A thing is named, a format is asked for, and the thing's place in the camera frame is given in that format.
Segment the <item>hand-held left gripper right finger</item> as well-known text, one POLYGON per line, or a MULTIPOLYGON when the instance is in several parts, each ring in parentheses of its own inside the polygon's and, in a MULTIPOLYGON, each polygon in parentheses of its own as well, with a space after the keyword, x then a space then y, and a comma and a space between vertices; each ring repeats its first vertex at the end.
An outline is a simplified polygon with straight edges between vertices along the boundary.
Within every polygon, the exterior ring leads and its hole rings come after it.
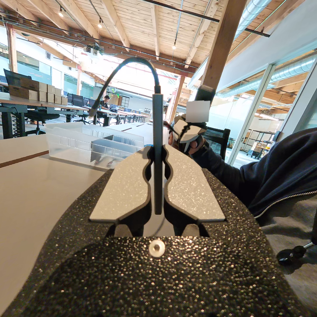
POLYGON ((223 222, 223 214, 200 166, 170 145, 162 150, 165 163, 164 215, 176 228, 223 222))

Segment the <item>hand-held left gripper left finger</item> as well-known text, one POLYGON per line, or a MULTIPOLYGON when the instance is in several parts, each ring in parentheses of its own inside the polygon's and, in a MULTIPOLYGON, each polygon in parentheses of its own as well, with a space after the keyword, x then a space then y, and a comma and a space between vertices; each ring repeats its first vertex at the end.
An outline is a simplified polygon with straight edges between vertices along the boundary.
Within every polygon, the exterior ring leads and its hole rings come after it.
POLYGON ((146 146, 117 164, 90 215, 93 222, 125 224, 140 230, 152 214, 151 151, 146 146))

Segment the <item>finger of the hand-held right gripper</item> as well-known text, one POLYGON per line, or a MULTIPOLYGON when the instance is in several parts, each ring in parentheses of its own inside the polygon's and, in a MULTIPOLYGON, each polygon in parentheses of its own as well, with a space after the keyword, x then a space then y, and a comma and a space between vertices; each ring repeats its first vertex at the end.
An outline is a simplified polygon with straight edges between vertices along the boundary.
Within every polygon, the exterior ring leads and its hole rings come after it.
POLYGON ((187 142, 185 137, 185 134, 187 132, 187 123, 184 120, 184 118, 182 118, 181 116, 176 116, 174 118, 173 129, 174 129, 174 132, 173 132, 174 141, 177 141, 179 137, 182 135, 179 142, 187 142))
POLYGON ((180 143, 189 144, 206 132, 206 124, 180 124, 180 143))

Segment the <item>black cable red USB plug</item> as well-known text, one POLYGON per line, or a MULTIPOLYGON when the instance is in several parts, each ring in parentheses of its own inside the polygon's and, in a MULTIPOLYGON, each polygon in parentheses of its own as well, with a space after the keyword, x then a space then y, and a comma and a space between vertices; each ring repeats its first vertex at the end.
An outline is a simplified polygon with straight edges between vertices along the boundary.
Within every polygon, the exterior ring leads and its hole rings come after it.
POLYGON ((173 132, 175 133, 177 136, 179 136, 179 133, 177 133, 173 126, 171 124, 169 124, 167 121, 163 121, 163 126, 166 127, 169 130, 169 133, 173 132))

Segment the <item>clear plastic bin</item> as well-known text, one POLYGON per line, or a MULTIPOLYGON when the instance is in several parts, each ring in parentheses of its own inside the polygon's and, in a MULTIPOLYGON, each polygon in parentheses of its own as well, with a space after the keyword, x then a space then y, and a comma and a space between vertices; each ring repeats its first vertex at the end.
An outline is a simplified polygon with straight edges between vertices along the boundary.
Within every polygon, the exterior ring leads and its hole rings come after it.
POLYGON ((144 138, 99 125, 82 122, 46 124, 51 157, 95 166, 114 168, 120 161, 144 147, 144 138))

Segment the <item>person's right forearm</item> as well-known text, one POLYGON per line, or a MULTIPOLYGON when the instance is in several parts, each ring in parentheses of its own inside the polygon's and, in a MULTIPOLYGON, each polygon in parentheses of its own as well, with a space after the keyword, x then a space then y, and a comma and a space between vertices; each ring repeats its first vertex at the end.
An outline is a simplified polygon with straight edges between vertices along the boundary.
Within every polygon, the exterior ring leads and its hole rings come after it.
POLYGON ((191 154, 193 160, 201 168, 210 171, 223 185, 225 185, 239 200, 248 208, 254 208, 258 203, 271 204, 270 193, 264 194, 264 184, 269 179, 272 172, 268 172, 269 159, 271 154, 267 154, 258 162, 243 165, 240 169, 226 164, 222 158, 214 153, 209 147, 207 140, 203 138, 200 145, 196 141, 191 144, 191 154))

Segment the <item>person's right hand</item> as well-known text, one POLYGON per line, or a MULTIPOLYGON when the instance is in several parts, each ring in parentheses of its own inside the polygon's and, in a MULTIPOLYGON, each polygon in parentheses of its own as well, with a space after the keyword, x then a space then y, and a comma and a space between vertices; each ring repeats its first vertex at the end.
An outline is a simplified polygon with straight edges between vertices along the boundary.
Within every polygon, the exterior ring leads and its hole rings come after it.
MULTIPOLYGON (((194 153, 198 152, 205 145, 205 143, 206 143, 206 140, 204 139, 204 137, 198 137, 196 140, 191 141, 188 147, 187 156, 191 156, 194 153)), ((169 133, 168 144, 172 146, 173 148, 179 150, 179 146, 177 145, 177 142, 173 140, 172 132, 169 133)))

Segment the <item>black mesh office chair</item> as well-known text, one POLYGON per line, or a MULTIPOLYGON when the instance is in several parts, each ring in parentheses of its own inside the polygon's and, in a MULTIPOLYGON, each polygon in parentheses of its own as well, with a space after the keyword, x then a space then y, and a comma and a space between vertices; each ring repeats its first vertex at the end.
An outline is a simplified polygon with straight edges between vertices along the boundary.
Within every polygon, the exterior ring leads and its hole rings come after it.
POLYGON ((204 138, 208 141, 210 148, 225 160, 226 148, 230 135, 230 129, 216 129, 207 127, 204 138))

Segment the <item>long white office table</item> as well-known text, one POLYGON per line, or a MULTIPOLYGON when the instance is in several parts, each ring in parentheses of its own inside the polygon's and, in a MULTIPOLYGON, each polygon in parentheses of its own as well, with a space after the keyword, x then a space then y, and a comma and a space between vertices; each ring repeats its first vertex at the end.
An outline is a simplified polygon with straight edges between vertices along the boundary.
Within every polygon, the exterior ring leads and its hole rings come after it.
POLYGON ((149 117, 141 113, 124 112, 119 110, 116 112, 111 112, 110 110, 100 109, 97 110, 97 114, 93 117, 93 124, 100 124, 101 126, 109 126, 111 119, 116 119, 116 125, 120 124, 121 120, 124 123, 134 123, 134 122, 145 122, 149 117), (104 118, 104 123, 98 120, 98 116, 104 118))

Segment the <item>metal storage shelf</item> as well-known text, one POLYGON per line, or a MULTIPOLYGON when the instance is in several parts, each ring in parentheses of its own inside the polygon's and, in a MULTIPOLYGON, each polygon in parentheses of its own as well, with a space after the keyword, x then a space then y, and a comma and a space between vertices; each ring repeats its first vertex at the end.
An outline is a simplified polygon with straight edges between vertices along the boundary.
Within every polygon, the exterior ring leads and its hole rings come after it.
POLYGON ((255 159, 261 159, 270 150, 275 133, 248 129, 241 150, 255 159))

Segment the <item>row of black office chairs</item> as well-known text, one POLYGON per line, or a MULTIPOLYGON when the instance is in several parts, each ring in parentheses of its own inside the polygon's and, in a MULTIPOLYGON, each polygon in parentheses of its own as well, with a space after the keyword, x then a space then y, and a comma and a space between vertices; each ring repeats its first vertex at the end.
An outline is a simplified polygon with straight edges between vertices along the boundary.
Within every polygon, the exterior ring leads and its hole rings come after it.
MULTIPOLYGON (((84 107, 85 109, 88 109, 88 107, 91 107, 95 100, 89 99, 86 97, 83 97, 81 95, 75 95, 75 94, 68 94, 68 102, 70 102, 74 106, 84 107)), ((90 124, 90 122, 86 121, 87 117, 89 116, 88 110, 80 110, 80 113, 78 115, 81 117, 80 120, 74 120, 73 122, 83 122, 84 124, 90 124)))

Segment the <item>stack of cardboard boxes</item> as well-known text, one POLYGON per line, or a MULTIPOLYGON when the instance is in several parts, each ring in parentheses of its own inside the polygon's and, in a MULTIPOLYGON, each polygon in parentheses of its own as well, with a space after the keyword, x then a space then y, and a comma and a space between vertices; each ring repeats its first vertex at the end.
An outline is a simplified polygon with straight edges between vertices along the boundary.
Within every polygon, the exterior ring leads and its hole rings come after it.
POLYGON ((61 95, 61 89, 52 85, 34 81, 30 78, 17 78, 9 84, 12 96, 27 100, 67 105, 68 99, 61 95))

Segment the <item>wooden top office desk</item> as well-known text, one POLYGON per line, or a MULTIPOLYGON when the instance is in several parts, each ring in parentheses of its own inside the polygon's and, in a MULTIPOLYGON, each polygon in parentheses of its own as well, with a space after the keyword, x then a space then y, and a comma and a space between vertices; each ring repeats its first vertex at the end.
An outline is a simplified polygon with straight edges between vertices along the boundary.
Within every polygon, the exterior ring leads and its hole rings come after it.
POLYGON ((2 133, 4 139, 13 138, 13 128, 11 113, 15 113, 18 137, 26 136, 25 132, 25 114, 28 109, 39 110, 44 109, 47 113, 57 113, 66 115, 66 122, 70 122, 70 115, 76 112, 83 112, 87 110, 84 107, 74 105, 61 105, 44 101, 28 100, 20 97, 11 96, 9 93, 0 93, 0 112, 2 122, 2 133))

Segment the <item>wooden support post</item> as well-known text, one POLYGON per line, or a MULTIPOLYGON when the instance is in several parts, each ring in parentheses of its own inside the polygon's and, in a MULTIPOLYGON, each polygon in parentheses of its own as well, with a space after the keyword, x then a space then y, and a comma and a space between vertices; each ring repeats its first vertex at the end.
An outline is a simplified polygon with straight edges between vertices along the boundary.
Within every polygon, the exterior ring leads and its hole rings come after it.
POLYGON ((227 0, 202 76, 202 85, 217 89, 246 0, 227 0))

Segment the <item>silver ventilation duct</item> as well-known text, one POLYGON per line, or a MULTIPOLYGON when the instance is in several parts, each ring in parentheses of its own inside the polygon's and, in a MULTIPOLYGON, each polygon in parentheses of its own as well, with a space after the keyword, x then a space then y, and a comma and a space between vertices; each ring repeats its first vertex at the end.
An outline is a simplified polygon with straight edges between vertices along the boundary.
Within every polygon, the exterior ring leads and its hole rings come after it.
MULTIPOLYGON (((269 85, 267 88, 268 89, 272 88, 273 87, 272 84, 274 82, 281 81, 281 80, 308 72, 314 63, 316 56, 317 56, 317 53, 315 52, 315 54, 313 55, 307 56, 303 58, 302 60, 295 61, 289 65, 282 67, 279 70, 276 70, 272 74, 271 80, 269 81, 269 85)), ((255 90, 259 87, 260 83, 261 83, 261 79, 253 80, 253 81, 241 84, 239 86, 236 86, 227 92, 218 92, 216 96, 219 98, 227 98, 227 97, 236 95, 238 93, 244 93, 249 90, 255 90)))
MULTIPOLYGON (((234 40, 251 24, 251 22, 266 8, 266 6, 271 2, 271 0, 251 0, 245 7, 242 16, 237 27, 237 31, 234 40)), ((206 64, 208 61, 208 56, 193 74, 191 80, 187 84, 187 89, 195 90, 197 89, 194 85, 199 78, 204 74, 206 64)))

